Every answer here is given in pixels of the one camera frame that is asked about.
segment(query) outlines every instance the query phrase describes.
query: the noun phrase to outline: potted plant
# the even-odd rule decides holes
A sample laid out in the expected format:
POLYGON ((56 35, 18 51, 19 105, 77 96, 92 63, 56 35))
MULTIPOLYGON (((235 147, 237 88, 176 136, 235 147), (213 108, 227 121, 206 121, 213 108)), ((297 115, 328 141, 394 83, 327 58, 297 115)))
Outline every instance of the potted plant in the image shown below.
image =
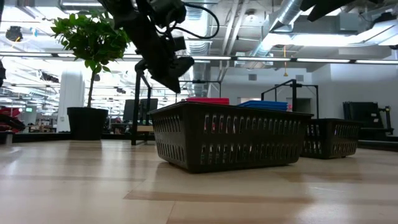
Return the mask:
POLYGON ((113 29, 113 20, 107 12, 79 12, 69 18, 54 20, 55 38, 59 37, 65 50, 73 51, 75 60, 83 59, 91 69, 88 104, 85 108, 68 108, 69 125, 73 139, 100 140, 108 110, 91 107, 95 76, 102 70, 111 72, 109 62, 123 58, 129 37, 122 29, 113 29))

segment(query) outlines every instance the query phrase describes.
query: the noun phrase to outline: dark green basket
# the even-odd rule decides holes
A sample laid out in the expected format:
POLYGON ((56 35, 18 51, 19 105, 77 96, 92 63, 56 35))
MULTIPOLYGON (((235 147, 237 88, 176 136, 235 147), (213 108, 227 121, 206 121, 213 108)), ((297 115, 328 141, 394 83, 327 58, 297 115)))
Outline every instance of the dark green basket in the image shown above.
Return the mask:
POLYGON ((331 159, 352 156, 361 123, 343 119, 313 119, 307 126, 302 157, 331 159))
POLYGON ((181 102, 151 111, 159 157, 189 172, 297 162, 310 114, 181 102))

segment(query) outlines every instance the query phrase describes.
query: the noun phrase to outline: wooden floor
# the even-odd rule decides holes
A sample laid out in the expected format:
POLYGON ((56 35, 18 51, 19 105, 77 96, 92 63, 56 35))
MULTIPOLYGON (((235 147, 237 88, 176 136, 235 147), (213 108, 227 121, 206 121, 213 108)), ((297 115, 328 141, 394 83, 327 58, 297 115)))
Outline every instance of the wooden floor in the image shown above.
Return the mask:
POLYGON ((398 154, 188 174, 129 141, 0 148, 0 223, 398 223, 398 154))

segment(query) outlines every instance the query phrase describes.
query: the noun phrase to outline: white pillar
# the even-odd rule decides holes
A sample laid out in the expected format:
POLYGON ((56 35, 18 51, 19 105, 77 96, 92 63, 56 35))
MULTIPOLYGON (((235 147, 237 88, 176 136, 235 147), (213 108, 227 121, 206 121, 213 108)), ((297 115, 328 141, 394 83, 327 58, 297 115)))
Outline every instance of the white pillar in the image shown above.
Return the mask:
POLYGON ((85 82, 83 73, 77 68, 66 68, 61 76, 57 132, 70 131, 67 109, 69 107, 84 107, 84 104, 85 82))

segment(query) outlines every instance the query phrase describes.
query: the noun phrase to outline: black planter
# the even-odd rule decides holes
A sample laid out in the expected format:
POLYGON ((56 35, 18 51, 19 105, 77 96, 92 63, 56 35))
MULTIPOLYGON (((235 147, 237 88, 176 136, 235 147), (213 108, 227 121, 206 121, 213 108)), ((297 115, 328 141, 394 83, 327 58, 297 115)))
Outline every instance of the black planter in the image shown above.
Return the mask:
POLYGON ((68 116, 73 140, 100 140, 108 110, 68 108, 68 116))

